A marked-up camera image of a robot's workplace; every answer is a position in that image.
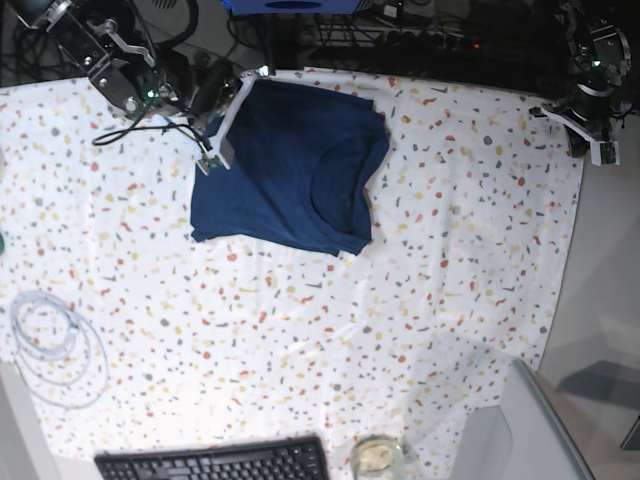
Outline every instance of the white cable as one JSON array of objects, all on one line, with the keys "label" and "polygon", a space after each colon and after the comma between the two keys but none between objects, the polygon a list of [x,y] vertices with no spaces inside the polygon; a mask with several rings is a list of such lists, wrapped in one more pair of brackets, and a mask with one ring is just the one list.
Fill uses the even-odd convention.
[{"label": "white cable", "polygon": [[[31,315],[36,314],[36,312],[42,308],[53,309],[65,319],[67,332],[64,340],[59,345],[55,345],[49,348],[43,347],[39,344],[38,340],[28,335],[24,330],[24,325],[27,318]],[[102,344],[102,340],[100,339],[98,332],[96,332],[95,328],[87,320],[71,310],[59,298],[44,292],[24,292],[18,295],[11,304],[10,318],[11,329],[16,341],[16,365],[18,367],[18,370],[20,371],[22,379],[24,380],[27,387],[29,387],[29,390],[31,390],[31,394],[33,396],[42,400],[48,405],[70,410],[79,410],[90,407],[100,399],[102,394],[108,388],[109,363],[107,360],[104,345]],[[93,334],[93,336],[97,340],[104,364],[104,372],[102,373],[105,376],[105,383],[97,395],[92,396],[93,398],[85,403],[66,405],[51,400],[50,398],[44,397],[33,387],[31,387],[26,379],[26,376],[24,375],[24,372],[22,371],[23,366],[26,367],[26,370],[28,370],[31,374],[35,375],[43,384],[49,385],[51,387],[70,390],[74,384],[77,384],[80,380],[82,380],[89,370],[91,359],[93,357],[91,355],[92,346],[89,339],[89,333]],[[65,362],[75,350],[78,335],[80,335],[84,340],[86,351],[85,361],[82,365],[82,368],[80,369],[80,372],[77,375],[74,375],[65,381],[55,381],[45,378],[31,365],[30,362],[34,361],[47,363]]]}]

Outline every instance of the glass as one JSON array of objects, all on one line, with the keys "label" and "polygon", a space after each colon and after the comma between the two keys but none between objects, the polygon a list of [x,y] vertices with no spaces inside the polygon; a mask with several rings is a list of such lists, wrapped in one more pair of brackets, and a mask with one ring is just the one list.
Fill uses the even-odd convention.
[{"label": "glass", "polygon": [[374,436],[359,442],[351,451],[354,480],[404,480],[404,453],[392,437]]}]

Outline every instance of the navy blue t-shirt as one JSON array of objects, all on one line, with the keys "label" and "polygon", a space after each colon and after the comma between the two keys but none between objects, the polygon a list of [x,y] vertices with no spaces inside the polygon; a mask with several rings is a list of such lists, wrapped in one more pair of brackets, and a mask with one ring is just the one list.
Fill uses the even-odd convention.
[{"label": "navy blue t-shirt", "polygon": [[363,189],[389,150],[372,101],[259,81],[227,138],[236,153],[231,169],[209,176],[196,169],[196,241],[244,234],[332,255],[357,255],[371,242]]}]

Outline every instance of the confetti pattern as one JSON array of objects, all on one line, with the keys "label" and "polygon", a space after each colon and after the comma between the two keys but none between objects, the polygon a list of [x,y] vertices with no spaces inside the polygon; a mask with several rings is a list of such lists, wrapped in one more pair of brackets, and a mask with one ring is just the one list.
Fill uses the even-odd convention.
[{"label": "confetti pattern", "polygon": [[[86,81],[0,92],[0,358],[15,355],[12,299],[39,289],[92,322],[109,361],[93,407],[35,402],[55,454],[313,432],[336,480],[350,478],[360,438],[384,433],[410,445],[409,478],[446,478],[468,414],[498,404],[510,360],[538,367],[582,175],[565,132],[528,115],[542,101],[281,77],[373,98],[387,118],[392,149],[367,185],[374,241],[357,258],[241,236],[195,244],[187,138],[136,133],[96,149],[121,122]],[[43,343],[52,322],[30,325]]]}]

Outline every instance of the black keyboard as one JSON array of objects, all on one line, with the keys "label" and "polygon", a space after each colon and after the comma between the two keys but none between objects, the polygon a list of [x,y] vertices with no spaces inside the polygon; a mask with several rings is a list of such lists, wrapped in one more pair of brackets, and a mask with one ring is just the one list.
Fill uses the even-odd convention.
[{"label": "black keyboard", "polygon": [[329,480],[317,437],[95,458],[104,480]]}]

